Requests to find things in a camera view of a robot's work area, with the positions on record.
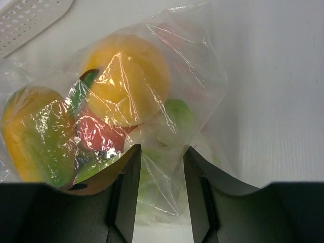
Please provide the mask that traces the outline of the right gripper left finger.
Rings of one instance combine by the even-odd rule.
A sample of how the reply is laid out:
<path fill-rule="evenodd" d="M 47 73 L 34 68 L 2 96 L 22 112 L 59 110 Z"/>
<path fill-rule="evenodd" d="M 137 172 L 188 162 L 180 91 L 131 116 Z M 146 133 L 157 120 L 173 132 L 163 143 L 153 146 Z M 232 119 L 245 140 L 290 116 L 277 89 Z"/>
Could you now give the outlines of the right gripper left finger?
<path fill-rule="evenodd" d="M 67 190 L 1 184 L 1 242 L 131 242 L 141 146 Z"/>

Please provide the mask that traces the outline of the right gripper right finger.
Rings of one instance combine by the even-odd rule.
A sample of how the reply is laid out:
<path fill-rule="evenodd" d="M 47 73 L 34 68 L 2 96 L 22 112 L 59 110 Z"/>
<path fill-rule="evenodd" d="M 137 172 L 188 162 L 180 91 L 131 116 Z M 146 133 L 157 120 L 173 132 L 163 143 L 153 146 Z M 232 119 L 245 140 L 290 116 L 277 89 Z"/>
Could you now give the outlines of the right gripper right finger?
<path fill-rule="evenodd" d="M 323 183 L 249 185 L 189 148 L 184 173 L 195 242 L 323 242 Z"/>

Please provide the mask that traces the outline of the fake green apple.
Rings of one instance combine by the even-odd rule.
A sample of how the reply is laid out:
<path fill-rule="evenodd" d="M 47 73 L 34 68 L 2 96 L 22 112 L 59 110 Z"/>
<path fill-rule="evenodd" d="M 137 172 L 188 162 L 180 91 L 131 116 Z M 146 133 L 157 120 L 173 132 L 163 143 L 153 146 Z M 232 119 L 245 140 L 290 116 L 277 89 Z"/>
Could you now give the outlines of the fake green apple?
<path fill-rule="evenodd" d="M 124 153 L 122 152 L 116 155 L 112 155 L 110 157 L 103 155 L 99 158 L 91 159 L 89 162 L 87 162 L 83 167 L 81 167 L 78 170 L 73 184 L 75 185 L 89 179 L 90 177 L 94 176 L 98 172 L 109 167 L 114 162 L 118 161 L 123 155 Z"/>

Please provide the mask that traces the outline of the fake pink peach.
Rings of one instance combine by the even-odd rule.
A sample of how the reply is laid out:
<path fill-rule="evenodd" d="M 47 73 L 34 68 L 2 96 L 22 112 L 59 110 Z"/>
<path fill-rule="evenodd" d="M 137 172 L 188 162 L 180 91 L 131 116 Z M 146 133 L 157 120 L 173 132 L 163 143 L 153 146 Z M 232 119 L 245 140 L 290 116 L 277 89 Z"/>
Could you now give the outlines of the fake pink peach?
<path fill-rule="evenodd" d="M 76 134 L 82 147 L 109 157 L 124 152 L 127 135 L 136 128 L 107 124 L 88 108 L 82 109 L 76 120 Z"/>

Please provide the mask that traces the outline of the clear zip top bag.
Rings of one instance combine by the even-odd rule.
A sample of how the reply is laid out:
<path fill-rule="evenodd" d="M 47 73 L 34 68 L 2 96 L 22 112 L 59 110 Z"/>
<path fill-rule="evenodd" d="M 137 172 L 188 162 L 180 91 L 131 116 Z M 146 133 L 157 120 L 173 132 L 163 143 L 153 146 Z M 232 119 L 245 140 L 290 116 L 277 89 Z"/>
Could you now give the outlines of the clear zip top bag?
<path fill-rule="evenodd" d="M 169 8 L 47 69 L 1 60 L 1 181 L 83 183 L 140 145 L 136 221 L 188 216 L 183 155 L 224 97 L 212 3 Z"/>

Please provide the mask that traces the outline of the fake yellow mango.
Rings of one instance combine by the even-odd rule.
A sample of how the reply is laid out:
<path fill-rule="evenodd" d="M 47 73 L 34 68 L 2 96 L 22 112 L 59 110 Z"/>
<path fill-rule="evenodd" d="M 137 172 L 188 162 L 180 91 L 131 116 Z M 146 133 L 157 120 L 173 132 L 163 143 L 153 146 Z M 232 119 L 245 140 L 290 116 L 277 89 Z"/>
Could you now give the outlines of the fake yellow mango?
<path fill-rule="evenodd" d="M 55 90 L 25 86 L 4 107 L 1 133 L 24 182 L 66 185 L 74 173 L 74 118 Z"/>

